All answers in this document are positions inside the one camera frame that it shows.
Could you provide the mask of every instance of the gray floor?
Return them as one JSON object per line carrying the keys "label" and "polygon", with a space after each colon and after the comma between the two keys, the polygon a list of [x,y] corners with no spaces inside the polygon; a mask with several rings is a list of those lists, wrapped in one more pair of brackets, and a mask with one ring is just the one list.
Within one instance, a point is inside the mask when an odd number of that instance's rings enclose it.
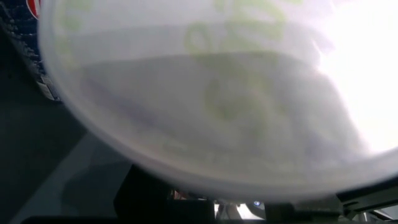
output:
{"label": "gray floor", "polygon": [[113,198],[131,163],[87,134],[10,224],[33,215],[115,217]]}
{"label": "gray floor", "polygon": [[0,223],[7,223],[86,129],[46,100],[0,32]]}

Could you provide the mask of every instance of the plastic container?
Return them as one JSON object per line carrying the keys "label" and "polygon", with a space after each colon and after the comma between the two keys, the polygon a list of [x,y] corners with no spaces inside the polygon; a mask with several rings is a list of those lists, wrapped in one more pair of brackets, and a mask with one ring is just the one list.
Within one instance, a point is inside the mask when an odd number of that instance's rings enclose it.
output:
{"label": "plastic container", "polygon": [[74,114],[153,174],[297,200],[397,174],[397,6],[49,0],[40,49]]}
{"label": "plastic container", "polygon": [[39,52],[37,19],[40,0],[1,0],[0,26],[21,55],[44,96],[60,101],[51,79],[47,76]]}

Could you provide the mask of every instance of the translucent plastic lid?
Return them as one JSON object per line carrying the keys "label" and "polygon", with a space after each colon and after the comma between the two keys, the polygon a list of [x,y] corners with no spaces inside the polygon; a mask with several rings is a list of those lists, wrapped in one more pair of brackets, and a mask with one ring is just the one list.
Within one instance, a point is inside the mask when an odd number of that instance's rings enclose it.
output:
{"label": "translucent plastic lid", "polygon": [[48,0],[40,49],[72,112],[155,175],[293,200],[397,173],[397,7]]}

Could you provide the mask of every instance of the bright light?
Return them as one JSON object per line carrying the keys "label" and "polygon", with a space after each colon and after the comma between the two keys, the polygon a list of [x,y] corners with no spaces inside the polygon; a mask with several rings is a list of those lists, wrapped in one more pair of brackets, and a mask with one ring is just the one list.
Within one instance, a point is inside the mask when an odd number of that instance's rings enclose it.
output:
{"label": "bright light", "polygon": [[335,7],[326,22],[335,49],[320,70],[335,84],[370,153],[398,146],[398,1]]}

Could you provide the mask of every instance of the blue label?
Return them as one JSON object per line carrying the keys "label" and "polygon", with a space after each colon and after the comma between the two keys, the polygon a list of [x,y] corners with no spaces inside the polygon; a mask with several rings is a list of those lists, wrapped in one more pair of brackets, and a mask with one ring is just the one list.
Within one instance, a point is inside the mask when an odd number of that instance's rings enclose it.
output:
{"label": "blue label", "polygon": [[0,0],[0,25],[22,55],[29,71],[47,98],[60,101],[46,75],[37,43],[41,0]]}

